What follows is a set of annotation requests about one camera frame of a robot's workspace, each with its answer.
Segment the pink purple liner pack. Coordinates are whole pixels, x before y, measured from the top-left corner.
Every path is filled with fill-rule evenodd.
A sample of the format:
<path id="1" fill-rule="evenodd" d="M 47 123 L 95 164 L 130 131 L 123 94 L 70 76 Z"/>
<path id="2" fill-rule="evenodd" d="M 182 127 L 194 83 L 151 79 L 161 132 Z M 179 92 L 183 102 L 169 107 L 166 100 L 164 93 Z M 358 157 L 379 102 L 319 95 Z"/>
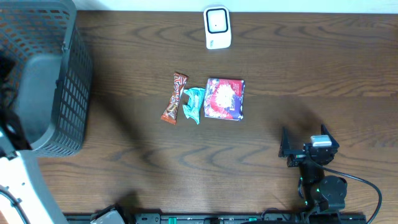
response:
<path id="1" fill-rule="evenodd" d="M 244 80 L 209 78 L 203 103 L 205 117 L 241 121 L 244 88 Z"/>

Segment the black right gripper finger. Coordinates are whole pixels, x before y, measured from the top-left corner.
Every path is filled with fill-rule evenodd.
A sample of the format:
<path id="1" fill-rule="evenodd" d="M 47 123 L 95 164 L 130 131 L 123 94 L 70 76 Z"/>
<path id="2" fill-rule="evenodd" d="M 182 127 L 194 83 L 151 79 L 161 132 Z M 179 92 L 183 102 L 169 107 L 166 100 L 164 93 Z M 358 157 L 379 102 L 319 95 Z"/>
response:
<path id="1" fill-rule="evenodd" d="M 321 134 L 322 135 L 327 135 L 330 138 L 331 141 L 331 145 L 333 147 L 338 147 L 339 144 L 338 142 L 335 140 L 335 138 L 330 134 L 329 130 L 327 130 L 326 126 L 324 124 L 321 125 Z"/>
<path id="2" fill-rule="evenodd" d="M 281 151 L 290 150 L 289 134 L 286 128 L 282 128 L 282 139 L 280 143 L 280 150 Z"/>

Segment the grey plastic basket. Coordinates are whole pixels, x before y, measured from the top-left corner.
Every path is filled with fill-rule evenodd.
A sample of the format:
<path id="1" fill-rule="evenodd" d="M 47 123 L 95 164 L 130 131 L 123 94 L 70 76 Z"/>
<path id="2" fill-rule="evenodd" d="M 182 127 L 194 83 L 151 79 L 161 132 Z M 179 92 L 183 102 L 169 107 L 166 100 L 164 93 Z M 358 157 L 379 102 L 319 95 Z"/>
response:
<path id="1" fill-rule="evenodd" d="M 1 104 L 40 157 L 77 154 L 85 138 L 93 62 L 71 0 L 1 0 Z"/>

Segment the orange Top chocolate bar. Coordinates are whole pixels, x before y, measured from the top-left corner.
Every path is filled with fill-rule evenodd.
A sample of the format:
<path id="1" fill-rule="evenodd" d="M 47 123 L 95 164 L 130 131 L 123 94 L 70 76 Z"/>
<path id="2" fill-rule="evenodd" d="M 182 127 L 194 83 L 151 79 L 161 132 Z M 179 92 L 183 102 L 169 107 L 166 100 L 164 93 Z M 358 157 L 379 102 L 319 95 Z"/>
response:
<path id="1" fill-rule="evenodd" d="M 171 124 L 177 123 L 178 107 L 187 80 L 188 76 L 178 72 L 174 73 L 174 90 L 169 103 L 161 116 L 161 120 Z"/>

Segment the teal snack wrapper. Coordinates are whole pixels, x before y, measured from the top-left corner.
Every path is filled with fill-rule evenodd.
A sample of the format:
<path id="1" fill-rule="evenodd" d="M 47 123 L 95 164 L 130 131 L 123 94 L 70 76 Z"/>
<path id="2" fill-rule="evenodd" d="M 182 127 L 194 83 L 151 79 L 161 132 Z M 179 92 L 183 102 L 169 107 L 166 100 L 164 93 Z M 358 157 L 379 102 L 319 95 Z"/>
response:
<path id="1" fill-rule="evenodd" d="M 205 97 L 205 89 L 193 87 L 183 91 L 188 96 L 188 102 L 183 105 L 183 112 L 187 119 L 193 119 L 200 124 L 200 110 Z"/>

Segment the white barcode scanner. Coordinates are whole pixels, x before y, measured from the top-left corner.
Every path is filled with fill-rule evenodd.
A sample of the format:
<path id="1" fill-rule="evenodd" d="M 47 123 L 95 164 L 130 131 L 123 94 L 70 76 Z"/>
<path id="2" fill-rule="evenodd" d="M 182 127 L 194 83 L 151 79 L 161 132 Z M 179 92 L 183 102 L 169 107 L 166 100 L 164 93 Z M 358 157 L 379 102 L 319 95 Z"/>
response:
<path id="1" fill-rule="evenodd" d="M 232 41 L 229 10 L 224 6 L 208 7 L 203 12 L 203 20 L 207 49 L 228 48 Z"/>

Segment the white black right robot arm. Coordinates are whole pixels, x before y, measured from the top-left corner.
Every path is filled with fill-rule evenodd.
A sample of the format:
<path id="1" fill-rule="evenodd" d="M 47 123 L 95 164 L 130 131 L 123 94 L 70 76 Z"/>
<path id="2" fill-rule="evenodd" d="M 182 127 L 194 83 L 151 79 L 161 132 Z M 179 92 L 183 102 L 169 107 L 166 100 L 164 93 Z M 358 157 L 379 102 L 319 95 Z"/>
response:
<path id="1" fill-rule="evenodd" d="M 298 191 L 306 203 L 300 213 L 303 222 L 308 223 L 312 215 L 337 213 L 345 208 L 347 182 L 335 175 L 325 175 L 325 166 L 335 158 L 339 147 L 325 125 L 321 125 L 321 134 L 312 136 L 301 149 L 292 148 L 287 129 L 282 129 L 278 156 L 287 159 L 288 167 L 300 169 Z"/>

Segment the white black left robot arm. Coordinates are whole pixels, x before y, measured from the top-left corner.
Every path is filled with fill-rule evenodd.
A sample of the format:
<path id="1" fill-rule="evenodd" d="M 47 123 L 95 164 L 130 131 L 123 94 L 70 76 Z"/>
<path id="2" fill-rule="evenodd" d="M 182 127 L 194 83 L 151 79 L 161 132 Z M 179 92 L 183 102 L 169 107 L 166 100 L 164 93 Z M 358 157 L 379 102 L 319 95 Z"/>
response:
<path id="1" fill-rule="evenodd" d="M 71 156 L 82 147 L 88 116 L 93 63 L 76 56 L 63 59 L 40 55 L 50 71 L 59 62 L 60 74 L 53 96 L 49 126 L 30 143 L 5 96 L 1 97 L 1 195 L 9 200 L 1 211 L 9 223 L 70 223 L 52 197 L 37 163 L 37 156 Z"/>

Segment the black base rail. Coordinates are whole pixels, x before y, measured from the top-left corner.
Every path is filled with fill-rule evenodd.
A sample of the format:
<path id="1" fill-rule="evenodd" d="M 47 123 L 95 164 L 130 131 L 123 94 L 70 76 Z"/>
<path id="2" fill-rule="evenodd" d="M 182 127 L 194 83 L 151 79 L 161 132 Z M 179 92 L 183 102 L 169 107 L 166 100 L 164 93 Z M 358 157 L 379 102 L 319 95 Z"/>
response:
<path id="1" fill-rule="evenodd" d="M 178 215 L 159 213 L 137 213 L 127 218 L 128 223 L 137 224 L 239 224 L 239 223 L 304 223 L 298 215 L 268 212 L 264 215 L 245 214 L 212 214 L 212 215 Z M 329 214 L 312 215 L 309 223 L 342 223 L 363 224 L 366 223 L 364 215 L 358 214 Z"/>

